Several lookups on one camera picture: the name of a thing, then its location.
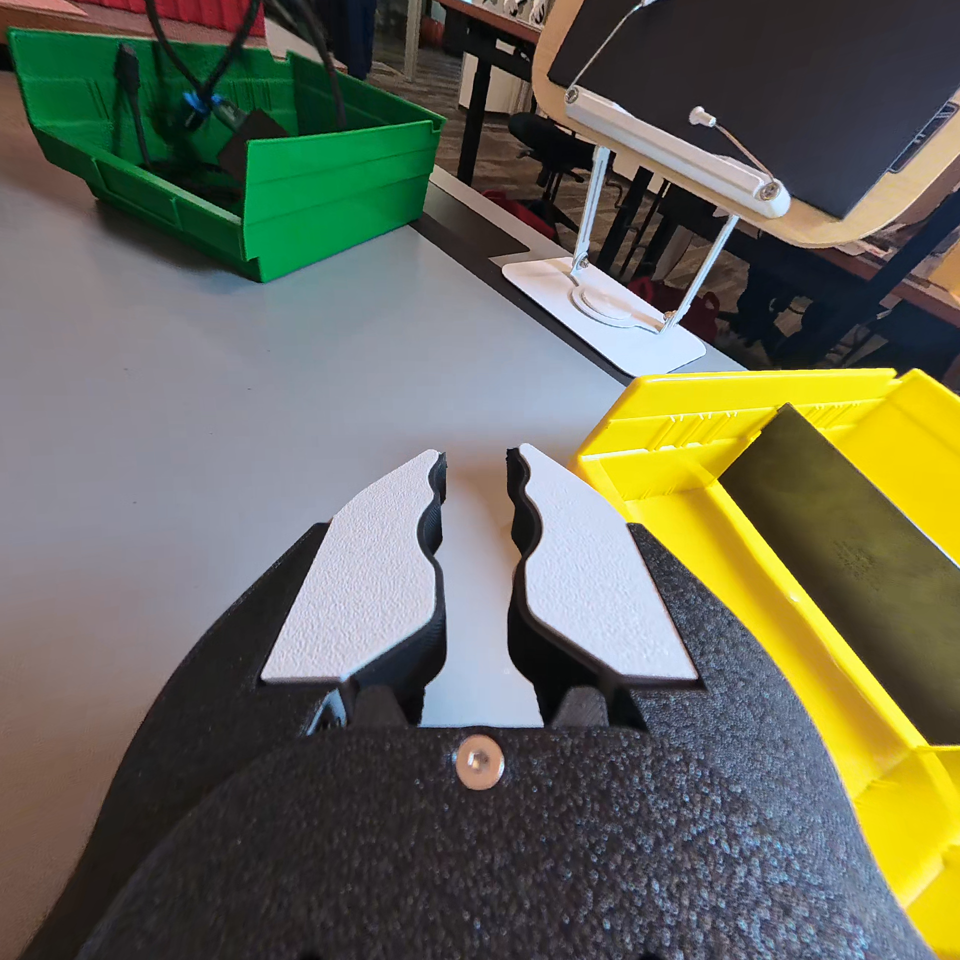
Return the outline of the green plastic bin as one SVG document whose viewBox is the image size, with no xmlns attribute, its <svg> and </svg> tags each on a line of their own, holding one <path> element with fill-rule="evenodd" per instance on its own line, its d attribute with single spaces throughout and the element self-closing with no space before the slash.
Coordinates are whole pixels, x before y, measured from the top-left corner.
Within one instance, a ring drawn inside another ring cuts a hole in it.
<svg viewBox="0 0 960 960">
<path fill-rule="evenodd" d="M 142 166 L 128 96 L 117 86 L 121 37 L 14 29 L 14 73 L 45 159 L 100 201 L 255 282 L 271 282 L 417 220 L 445 119 L 340 74 L 338 129 L 321 63 L 248 47 L 217 93 L 289 134 L 247 148 L 246 182 L 214 170 L 232 131 L 216 119 L 184 129 L 187 79 L 149 38 L 128 45 L 154 167 Z"/>
</svg>

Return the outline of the red plastic bin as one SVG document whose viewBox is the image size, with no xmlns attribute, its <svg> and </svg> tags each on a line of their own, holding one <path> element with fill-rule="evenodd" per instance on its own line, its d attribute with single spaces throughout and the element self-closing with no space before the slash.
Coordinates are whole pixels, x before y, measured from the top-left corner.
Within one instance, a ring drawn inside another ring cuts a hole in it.
<svg viewBox="0 0 960 960">
<path fill-rule="evenodd" d="M 71 1 L 82 8 L 101 7 L 125 13 L 144 15 L 144 1 Z M 207 28 L 236 32 L 247 12 L 244 1 L 155 1 L 155 10 L 161 18 Z"/>
</svg>

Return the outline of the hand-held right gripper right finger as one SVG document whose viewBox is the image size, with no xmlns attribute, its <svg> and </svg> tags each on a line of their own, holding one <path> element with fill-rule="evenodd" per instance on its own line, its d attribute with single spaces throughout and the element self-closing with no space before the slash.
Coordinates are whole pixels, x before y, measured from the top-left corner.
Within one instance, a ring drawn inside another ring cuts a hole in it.
<svg viewBox="0 0 960 960">
<path fill-rule="evenodd" d="M 614 685 L 699 675 L 627 521 L 534 445 L 507 452 L 519 552 L 513 601 L 532 640 Z"/>
</svg>

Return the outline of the white metal stand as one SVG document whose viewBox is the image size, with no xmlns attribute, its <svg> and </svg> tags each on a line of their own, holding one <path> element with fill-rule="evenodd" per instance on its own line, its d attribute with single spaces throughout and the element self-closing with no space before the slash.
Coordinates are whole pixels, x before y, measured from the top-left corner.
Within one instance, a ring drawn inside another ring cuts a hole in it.
<svg viewBox="0 0 960 960">
<path fill-rule="evenodd" d="M 636 2 L 611 28 L 581 66 L 564 93 L 566 117 L 595 134 L 644 154 L 696 185 L 706 187 L 736 209 L 778 219 L 789 210 L 791 197 L 783 182 L 701 105 L 690 110 L 688 122 L 722 134 L 749 161 L 703 150 L 631 114 L 619 103 L 588 87 L 582 79 L 613 38 L 651 2 Z M 663 312 L 590 263 L 594 219 L 611 150 L 596 145 L 577 244 L 570 257 L 518 261 L 502 268 L 510 284 L 542 308 L 565 329 L 631 378 L 668 374 L 706 353 L 704 343 L 681 325 L 715 261 L 738 224 L 729 212 L 716 239 L 676 308 Z"/>
</svg>

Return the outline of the black office chair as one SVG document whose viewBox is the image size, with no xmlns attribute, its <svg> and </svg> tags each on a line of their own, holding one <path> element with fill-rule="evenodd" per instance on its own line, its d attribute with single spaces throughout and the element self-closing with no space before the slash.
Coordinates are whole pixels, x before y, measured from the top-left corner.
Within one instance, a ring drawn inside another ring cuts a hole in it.
<svg viewBox="0 0 960 960">
<path fill-rule="evenodd" d="M 590 179 L 594 147 L 534 112 L 512 114 L 508 131 L 523 145 L 519 157 L 532 159 L 541 166 L 536 178 L 541 194 L 537 198 L 521 199 L 520 205 L 545 222 L 547 234 L 552 237 L 556 237 L 558 225 L 576 232 L 579 224 L 558 208 L 557 194 L 564 177 L 578 184 Z"/>
</svg>

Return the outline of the yellow plastic bin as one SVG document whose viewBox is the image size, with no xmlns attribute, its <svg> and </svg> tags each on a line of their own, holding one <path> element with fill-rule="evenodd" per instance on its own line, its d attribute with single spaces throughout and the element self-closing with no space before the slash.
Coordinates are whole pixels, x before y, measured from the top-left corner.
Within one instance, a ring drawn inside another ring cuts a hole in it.
<svg viewBox="0 0 960 960">
<path fill-rule="evenodd" d="M 791 405 L 958 561 L 958 395 L 915 369 L 635 379 L 570 466 L 649 529 L 753 633 L 838 768 L 886 881 L 939 958 L 958 958 L 958 733 L 926 733 L 719 478 Z"/>
</svg>

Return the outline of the blue jacket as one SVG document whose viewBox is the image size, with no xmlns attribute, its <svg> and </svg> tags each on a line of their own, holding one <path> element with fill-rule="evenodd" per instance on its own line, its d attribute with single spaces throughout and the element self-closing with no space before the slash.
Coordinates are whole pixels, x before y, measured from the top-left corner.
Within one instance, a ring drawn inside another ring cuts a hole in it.
<svg viewBox="0 0 960 960">
<path fill-rule="evenodd" d="M 349 76 L 365 81 L 373 65 L 376 1 L 328 2 L 329 27 L 336 58 Z"/>
</svg>

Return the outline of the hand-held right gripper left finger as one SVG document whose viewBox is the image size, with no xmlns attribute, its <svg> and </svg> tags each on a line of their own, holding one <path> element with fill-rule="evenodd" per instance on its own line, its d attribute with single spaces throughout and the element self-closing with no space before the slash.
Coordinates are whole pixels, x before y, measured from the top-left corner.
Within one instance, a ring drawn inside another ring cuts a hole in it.
<svg viewBox="0 0 960 960">
<path fill-rule="evenodd" d="M 446 607 L 436 553 L 447 457 L 428 448 L 354 495 L 331 518 L 260 678 L 267 684 L 374 677 L 393 658 L 399 683 L 438 651 Z"/>
</svg>

